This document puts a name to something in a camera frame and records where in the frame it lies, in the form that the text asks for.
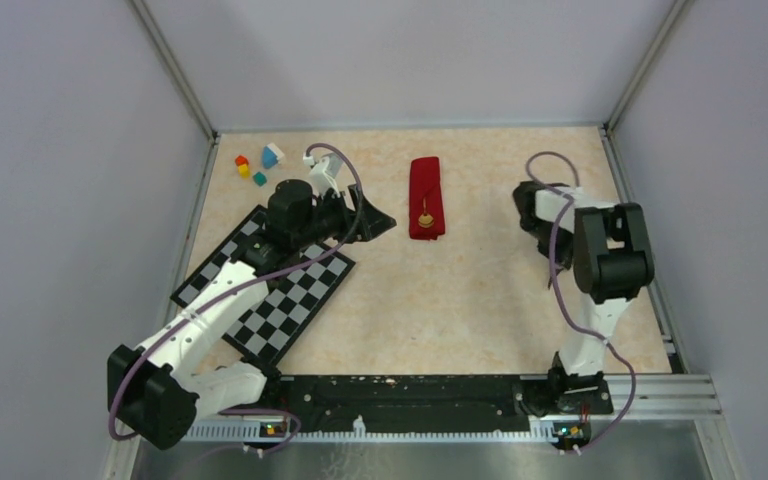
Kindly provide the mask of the red cloth napkin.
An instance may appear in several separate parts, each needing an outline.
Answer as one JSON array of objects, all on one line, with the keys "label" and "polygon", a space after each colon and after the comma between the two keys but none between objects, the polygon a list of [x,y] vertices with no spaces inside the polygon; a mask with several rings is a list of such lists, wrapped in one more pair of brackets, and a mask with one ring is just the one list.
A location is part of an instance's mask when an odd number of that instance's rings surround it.
[{"label": "red cloth napkin", "polygon": [[414,159],[409,175],[409,237],[436,240],[446,233],[440,159]]}]

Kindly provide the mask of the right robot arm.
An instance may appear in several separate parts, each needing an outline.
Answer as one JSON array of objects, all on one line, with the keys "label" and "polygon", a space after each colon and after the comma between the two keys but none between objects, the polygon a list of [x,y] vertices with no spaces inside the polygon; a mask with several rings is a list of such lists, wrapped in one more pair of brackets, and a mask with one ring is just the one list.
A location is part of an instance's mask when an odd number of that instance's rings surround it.
[{"label": "right robot arm", "polygon": [[520,183],[512,193],[520,227],[550,261],[550,279],[572,272],[580,312],[549,371],[546,397],[572,412],[604,384],[603,365],[616,325],[654,278],[654,260],[643,209],[610,203],[563,183]]}]

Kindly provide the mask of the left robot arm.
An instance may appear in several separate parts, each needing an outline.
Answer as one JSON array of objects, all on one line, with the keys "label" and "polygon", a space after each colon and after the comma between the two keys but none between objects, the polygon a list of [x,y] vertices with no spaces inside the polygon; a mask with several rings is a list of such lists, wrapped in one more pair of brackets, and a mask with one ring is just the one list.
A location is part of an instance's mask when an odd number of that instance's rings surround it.
[{"label": "left robot arm", "polygon": [[136,347],[120,345],[107,359],[108,427],[130,428],[160,450],[178,444],[197,421],[237,405],[268,413],[280,386],[258,367],[238,363],[211,373],[195,369],[243,313],[262,303],[276,282],[336,255],[305,260],[303,252],[328,239],[339,246],[370,242],[396,220],[365,199],[358,184],[347,193],[317,195],[303,180],[280,182],[269,197],[262,225],[237,242],[215,276],[172,322]]}]

